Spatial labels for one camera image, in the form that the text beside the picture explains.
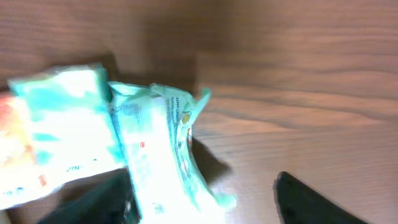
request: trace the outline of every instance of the wooden surface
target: wooden surface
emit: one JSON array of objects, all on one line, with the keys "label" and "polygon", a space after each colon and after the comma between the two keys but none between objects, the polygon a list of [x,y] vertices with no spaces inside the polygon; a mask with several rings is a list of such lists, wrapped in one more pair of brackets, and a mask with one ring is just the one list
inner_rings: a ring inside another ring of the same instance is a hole
[{"label": "wooden surface", "polygon": [[0,0],[2,77],[93,58],[119,80],[212,88],[195,136],[233,169],[213,184],[238,194],[228,223],[279,223],[282,170],[397,222],[397,1]]}]

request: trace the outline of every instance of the red spot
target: red spot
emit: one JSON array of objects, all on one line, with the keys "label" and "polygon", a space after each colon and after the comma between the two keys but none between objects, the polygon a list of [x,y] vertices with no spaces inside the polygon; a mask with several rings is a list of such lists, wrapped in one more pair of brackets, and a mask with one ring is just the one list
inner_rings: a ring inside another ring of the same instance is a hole
[{"label": "red spot", "polygon": [[47,180],[45,179],[44,175],[40,175],[39,180],[40,180],[40,183],[42,184],[42,187],[47,185]]}]

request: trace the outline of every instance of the wood grain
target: wood grain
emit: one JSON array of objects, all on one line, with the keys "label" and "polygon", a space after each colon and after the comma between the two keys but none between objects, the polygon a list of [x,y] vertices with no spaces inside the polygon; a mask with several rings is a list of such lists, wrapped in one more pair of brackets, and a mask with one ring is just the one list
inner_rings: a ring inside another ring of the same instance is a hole
[{"label": "wood grain", "polygon": [[279,223],[281,170],[396,223],[397,1],[0,0],[2,84],[102,55],[118,80],[212,88],[195,136],[233,169],[228,223]]}]

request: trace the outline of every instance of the black object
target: black object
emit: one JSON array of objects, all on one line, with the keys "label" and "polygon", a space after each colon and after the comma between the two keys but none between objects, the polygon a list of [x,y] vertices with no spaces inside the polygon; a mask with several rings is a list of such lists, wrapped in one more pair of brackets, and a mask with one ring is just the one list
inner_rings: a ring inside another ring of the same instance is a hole
[{"label": "black object", "polygon": [[287,172],[279,173],[275,197],[285,224],[366,224]]},{"label": "black object", "polygon": [[64,203],[38,224],[134,224],[139,219],[129,175],[113,178],[82,198]]}]

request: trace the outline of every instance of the candy wrapper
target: candy wrapper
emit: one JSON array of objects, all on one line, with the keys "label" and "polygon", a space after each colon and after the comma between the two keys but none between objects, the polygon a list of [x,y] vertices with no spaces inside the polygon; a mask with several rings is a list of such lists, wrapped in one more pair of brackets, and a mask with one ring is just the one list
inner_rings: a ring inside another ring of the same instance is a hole
[{"label": "candy wrapper", "polygon": [[57,183],[40,169],[31,145],[24,102],[0,95],[0,209],[46,196]]},{"label": "candy wrapper", "polygon": [[62,184],[124,167],[101,65],[57,67],[10,80],[29,109],[32,146],[48,179]]},{"label": "candy wrapper", "polygon": [[210,98],[186,91],[110,82],[141,223],[220,223],[236,197],[213,195],[191,152],[192,124]]}]

